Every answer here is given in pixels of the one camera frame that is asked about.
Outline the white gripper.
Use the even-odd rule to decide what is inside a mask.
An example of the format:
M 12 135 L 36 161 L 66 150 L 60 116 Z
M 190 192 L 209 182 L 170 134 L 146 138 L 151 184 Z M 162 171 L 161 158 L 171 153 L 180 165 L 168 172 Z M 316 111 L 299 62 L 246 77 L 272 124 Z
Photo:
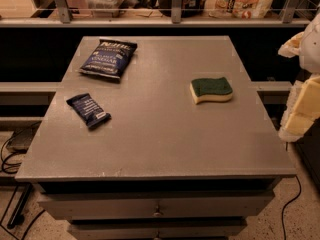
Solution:
M 300 67 L 311 73 L 320 73 L 320 14 L 308 24 L 304 32 L 287 40 L 278 54 L 292 58 L 299 56 Z M 290 89 L 283 113 L 279 137 L 285 142 L 295 142 L 320 118 L 320 76 L 306 81 L 296 80 Z

